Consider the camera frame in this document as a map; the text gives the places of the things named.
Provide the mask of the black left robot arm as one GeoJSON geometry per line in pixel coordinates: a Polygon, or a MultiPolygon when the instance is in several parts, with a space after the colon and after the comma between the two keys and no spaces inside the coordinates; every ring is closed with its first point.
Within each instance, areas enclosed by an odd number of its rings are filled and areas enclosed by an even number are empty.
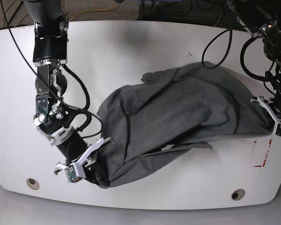
{"type": "Polygon", "coordinates": [[[252,34],[241,50],[241,67],[249,77],[272,85],[276,91],[273,105],[281,114],[281,0],[229,0],[227,5],[252,34]],[[245,65],[246,49],[257,38],[262,39],[265,56],[276,64],[274,75],[270,71],[264,76],[256,75],[245,65]]]}

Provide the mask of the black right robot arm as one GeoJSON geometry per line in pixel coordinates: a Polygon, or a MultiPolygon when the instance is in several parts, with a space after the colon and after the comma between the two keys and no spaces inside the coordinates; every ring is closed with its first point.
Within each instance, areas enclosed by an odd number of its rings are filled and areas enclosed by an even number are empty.
{"type": "Polygon", "coordinates": [[[104,138],[89,145],[80,135],[92,121],[90,98],[83,87],[86,104],[69,106],[63,100],[67,79],[68,19],[58,0],[26,0],[24,5],[34,20],[35,46],[33,63],[37,67],[35,87],[36,113],[34,126],[51,145],[56,146],[66,161],[57,163],[55,173],[63,172],[70,183],[87,180],[100,187],[109,185],[99,150],[109,141],[104,138]]]}

